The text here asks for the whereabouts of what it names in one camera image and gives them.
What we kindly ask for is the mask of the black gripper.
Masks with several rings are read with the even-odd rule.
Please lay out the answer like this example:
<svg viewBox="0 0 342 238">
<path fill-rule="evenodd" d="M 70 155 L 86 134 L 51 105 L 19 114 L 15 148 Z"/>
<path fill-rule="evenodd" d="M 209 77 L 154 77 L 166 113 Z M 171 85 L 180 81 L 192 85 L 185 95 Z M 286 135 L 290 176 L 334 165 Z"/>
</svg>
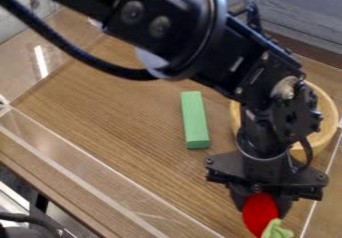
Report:
<svg viewBox="0 0 342 238">
<path fill-rule="evenodd" d="M 293 207 L 293 200 L 321 201 L 328 175 L 306 167 L 294 157 L 280 156 L 272 160 L 248 157 L 240 151 L 212 155 L 205 158 L 209 182 L 225 185 L 238 211 L 244 210 L 248 197 L 257 192 L 276 195 L 280 218 L 284 219 Z"/>
</svg>

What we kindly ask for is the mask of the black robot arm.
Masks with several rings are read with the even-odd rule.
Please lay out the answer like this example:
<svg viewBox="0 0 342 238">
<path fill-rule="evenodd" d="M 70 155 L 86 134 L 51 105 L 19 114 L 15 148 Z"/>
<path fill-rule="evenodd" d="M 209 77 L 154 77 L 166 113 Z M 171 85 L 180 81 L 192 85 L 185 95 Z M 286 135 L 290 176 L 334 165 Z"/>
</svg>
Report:
<svg viewBox="0 0 342 238">
<path fill-rule="evenodd" d="M 54 0 L 89 16 L 110 36 L 158 56 L 162 64 L 122 67 L 87 53 L 18 1 L 3 7 L 62 51 L 129 80 L 190 79 L 241 105 L 238 149 L 205 160 L 208 179 L 224 184 L 237 208 L 265 193 L 286 215 L 301 199 L 321 200 L 328 175 L 290 150 L 321 129 L 318 96 L 301 62 L 265 35 L 258 9 L 241 20 L 228 0 Z"/>
</svg>

